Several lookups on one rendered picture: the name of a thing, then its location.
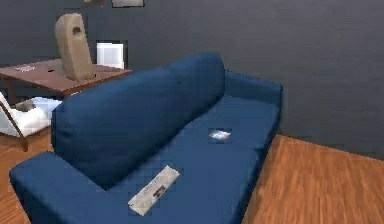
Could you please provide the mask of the grey wall picture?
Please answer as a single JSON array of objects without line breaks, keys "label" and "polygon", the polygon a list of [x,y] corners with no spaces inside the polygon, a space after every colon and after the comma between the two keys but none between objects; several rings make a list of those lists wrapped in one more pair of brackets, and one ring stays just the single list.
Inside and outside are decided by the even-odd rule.
[{"label": "grey wall picture", "polygon": [[113,8],[144,7],[144,0],[111,0]]}]

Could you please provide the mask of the blue sofa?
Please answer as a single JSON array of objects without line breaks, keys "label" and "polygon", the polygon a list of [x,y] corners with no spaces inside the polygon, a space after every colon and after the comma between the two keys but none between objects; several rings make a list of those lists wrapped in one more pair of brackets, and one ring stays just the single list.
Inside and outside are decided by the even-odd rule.
[{"label": "blue sofa", "polygon": [[[10,182],[31,224],[241,224],[282,98],[280,84],[229,71],[214,53],[137,72],[65,99],[52,150],[12,168]],[[180,176],[139,215],[128,202],[166,166]]]}]

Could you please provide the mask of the tan stone sculpture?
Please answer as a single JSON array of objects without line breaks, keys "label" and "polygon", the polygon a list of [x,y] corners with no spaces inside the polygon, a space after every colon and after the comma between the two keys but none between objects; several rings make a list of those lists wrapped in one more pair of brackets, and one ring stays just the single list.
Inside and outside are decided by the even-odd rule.
[{"label": "tan stone sculpture", "polygon": [[82,15],[62,15],[55,25],[55,37],[66,77],[75,81],[93,78],[93,63]]}]

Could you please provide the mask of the white framed picture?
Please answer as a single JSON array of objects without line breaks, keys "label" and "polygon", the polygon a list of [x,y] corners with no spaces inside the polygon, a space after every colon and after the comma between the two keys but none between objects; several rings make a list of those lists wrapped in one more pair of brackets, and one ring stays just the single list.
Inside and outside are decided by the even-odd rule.
[{"label": "white framed picture", "polygon": [[112,68],[127,67],[127,44],[124,42],[98,42],[96,44],[97,64]]}]

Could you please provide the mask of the grey remote control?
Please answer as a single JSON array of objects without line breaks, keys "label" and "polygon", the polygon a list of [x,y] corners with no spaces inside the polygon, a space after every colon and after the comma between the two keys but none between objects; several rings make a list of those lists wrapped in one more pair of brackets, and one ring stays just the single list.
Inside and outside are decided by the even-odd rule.
[{"label": "grey remote control", "polygon": [[144,216],[179,176],[180,173],[176,169],[166,166],[131,198],[128,202],[129,207]]}]

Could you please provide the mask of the brown wooden table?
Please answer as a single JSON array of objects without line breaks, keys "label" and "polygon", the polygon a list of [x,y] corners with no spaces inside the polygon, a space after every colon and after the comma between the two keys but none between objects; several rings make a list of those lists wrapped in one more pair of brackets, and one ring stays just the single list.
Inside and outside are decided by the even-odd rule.
[{"label": "brown wooden table", "polygon": [[[36,69],[29,72],[18,72],[14,69],[15,67],[27,65],[34,66]],[[64,97],[68,97],[76,92],[89,89],[100,83],[114,80],[131,73],[130,69],[119,69],[102,65],[94,65],[93,69],[93,78],[73,81],[65,77],[62,60],[55,59],[0,68],[0,80],[7,88],[10,102],[15,103],[17,98],[11,84],[12,80],[45,88]]]}]

